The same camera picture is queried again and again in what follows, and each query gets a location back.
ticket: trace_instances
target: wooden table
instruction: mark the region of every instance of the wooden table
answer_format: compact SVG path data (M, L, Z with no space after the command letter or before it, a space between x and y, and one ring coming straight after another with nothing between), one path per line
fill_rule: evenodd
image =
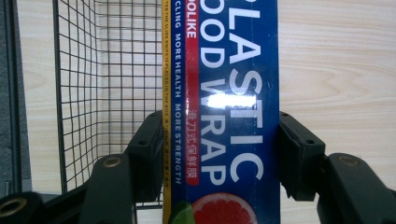
M18 7L33 187L60 192L52 5ZM280 109L328 154L366 160L396 189L396 1L279 0L278 17ZM284 190L281 212L282 223L318 223L316 203L287 200Z

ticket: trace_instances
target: grapefruit image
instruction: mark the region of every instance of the grapefruit image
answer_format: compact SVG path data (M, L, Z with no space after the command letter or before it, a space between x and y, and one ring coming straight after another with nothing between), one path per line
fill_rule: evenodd
M230 193L208 194L192 204L195 224L256 224L250 205Z

